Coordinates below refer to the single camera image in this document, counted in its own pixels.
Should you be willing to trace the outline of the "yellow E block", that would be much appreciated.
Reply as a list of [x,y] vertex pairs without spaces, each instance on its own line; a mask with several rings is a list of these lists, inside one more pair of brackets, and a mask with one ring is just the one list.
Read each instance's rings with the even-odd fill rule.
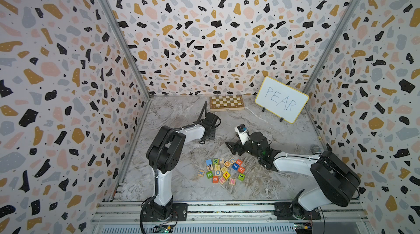
[[224,174],[223,174],[223,178],[224,179],[226,179],[226,180],[228,180],[229,178],[230,178],[230,173],[229,172],[225,172]]

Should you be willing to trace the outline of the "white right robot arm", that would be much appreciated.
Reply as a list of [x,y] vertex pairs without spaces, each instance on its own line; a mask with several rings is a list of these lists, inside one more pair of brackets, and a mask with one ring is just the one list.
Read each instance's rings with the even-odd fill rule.
[[237,132],[236,142],[225,145],[233,155],[249,154],[263,168],[274,172],[293,172],[315,180],[315,187],[298,192],[289,210],[296,217],[326,204],[346,207],[355,194],[360,194],[360,177],[333,152],[321,152],[318,146],[312,155],[289,154],[270,147],[269,140],[261,133]]

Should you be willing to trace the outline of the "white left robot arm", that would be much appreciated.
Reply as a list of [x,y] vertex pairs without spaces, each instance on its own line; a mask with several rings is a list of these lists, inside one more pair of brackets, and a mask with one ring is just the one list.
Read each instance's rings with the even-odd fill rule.
[[153,170],[154,194],[152,204],[165,207],[173,200],[172,170],[177,166],[185,143],[215,139],[215,130],[222,123],[213,113],[190,124],[177,128],[163,126],[150,145],[146,157]]

